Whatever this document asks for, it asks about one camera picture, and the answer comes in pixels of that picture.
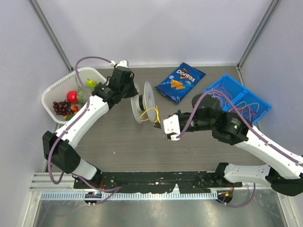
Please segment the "translucent white spool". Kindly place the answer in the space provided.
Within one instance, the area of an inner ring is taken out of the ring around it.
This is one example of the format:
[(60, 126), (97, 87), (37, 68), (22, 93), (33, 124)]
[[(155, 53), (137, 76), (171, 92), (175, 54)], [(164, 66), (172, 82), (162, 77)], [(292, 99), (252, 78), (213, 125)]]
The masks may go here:
[(143, 93), (141, 93), (141, 90), (136, 83), (135, 86), (138, 90), (138, 94), (131, 97), (131, 106), (135, 120), (138, 123), (142, 123), (143, 121), (155, 122), (157, 119), (157, 112), (150, 82), (145, 82)]

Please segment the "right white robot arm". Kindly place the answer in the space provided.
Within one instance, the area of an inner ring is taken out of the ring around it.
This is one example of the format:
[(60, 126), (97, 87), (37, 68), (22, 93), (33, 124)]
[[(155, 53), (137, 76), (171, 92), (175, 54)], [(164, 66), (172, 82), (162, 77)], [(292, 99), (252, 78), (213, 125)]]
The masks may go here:
[(177, 111), (163, 120), (164, 133), (171, 141), (181, 139), (185, 132), (211, 131), (212, 137), (243, 149), (264, 162), (259, 166), (237, 166), (219, 163), (213, 173), (216, 185), (248, 182), (269, 185), (276, 192), (296, 196), (303, 192), (303, 158), (266, 137), (237, 112), (226, 112), (209, 94), (192, 99), (193, 111)]

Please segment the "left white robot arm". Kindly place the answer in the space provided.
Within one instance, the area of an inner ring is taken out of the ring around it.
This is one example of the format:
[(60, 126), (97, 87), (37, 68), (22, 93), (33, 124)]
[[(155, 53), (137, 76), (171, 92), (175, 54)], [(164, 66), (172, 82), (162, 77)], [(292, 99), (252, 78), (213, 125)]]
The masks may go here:
[(117, 64), (112, 76), (105, 84), (98, 84), (86, 104), (64, 126), (55, 133), (47, 131), (43, 137), (44, 157), (47, 168), (56, 166), (66, 174), (84, 178), (91, 189), (100, 185), (100, 170), (82, 159), (76, 147), (88, 129), (123, 98), (138, 94), (134, 85), (134, 74), (127, 67)]

